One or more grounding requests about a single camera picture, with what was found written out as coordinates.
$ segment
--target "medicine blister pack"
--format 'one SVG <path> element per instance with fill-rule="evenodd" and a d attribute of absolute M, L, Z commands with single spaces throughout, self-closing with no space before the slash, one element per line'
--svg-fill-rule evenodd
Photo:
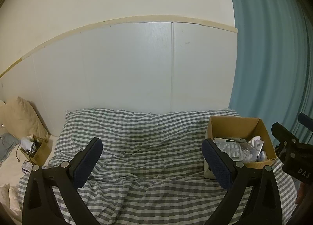
<path fill-rule="evenodd" d="M 242 155 L 240 144 L 235 142 L 226 142 L 225 140 L 220 140 L 218 138 L 215 138 L 213 142 L 222 152 L 227 153 L 233 161 L 243 160 L 244 157 Z"/>

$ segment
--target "bed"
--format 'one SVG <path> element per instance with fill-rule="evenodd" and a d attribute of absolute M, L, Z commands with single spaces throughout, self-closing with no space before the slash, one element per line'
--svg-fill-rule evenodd
<path fill-rule="evenodd" d="M 67 112 L 47 167 L 71 160 L 98 137 L 102 155 L 78 192 L 100 224 L 204 224 L 226 193 L 218 182 L 203 177 L 201 143 L 211 115 L 238 116 L 232 109 L 165 115 L 104 108 Z M 281 167 L 278 159 L 272 166 L 286 223 L 297 193 Z M 19 181 L 20 206 L 28 178 Z M 250 191 L 246 189 L 232 223 Z M 74 224 L 57 188 L 54 193 L 65 220 Z"/>

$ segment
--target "wall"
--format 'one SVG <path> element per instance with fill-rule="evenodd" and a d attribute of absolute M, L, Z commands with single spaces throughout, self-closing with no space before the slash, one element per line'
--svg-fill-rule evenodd
<path fill-rule="evenodd" d="M 69 30 L 145 15 L 179 15 L 234 26 L 232 0 L 6 0 L 0 8 L 0 74 Z"/>
<path fill-rule="evenodd" d="M 228 107 L 237 33 L 189 23 L 125 23 L 83 30 L 32 53 L 0 78 L 58 136 L 65 111 L 105 107 L 167 113 Z"/>

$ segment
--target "teal curtain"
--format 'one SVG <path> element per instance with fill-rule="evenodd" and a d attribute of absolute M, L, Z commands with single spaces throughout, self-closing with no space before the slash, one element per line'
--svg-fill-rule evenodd
<path fill-rule="evenodd" d="M 296 0 L 233 0 L 233 5 L 238 49 L 229 107 L 263 119 L 274 145 L 274 122 L 307 143 L 311 132 L 297 116 L 313 117 L 312 24 Z"/>

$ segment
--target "folded cloth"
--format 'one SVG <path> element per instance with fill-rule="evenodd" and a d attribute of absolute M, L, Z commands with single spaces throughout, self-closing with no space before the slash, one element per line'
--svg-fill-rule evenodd
<path fill-rule="evenodd" d="M 0 166 L 17 144 L 19 144 L 19 140 L 10 133 L 4 133 L 0 136 Z"/>

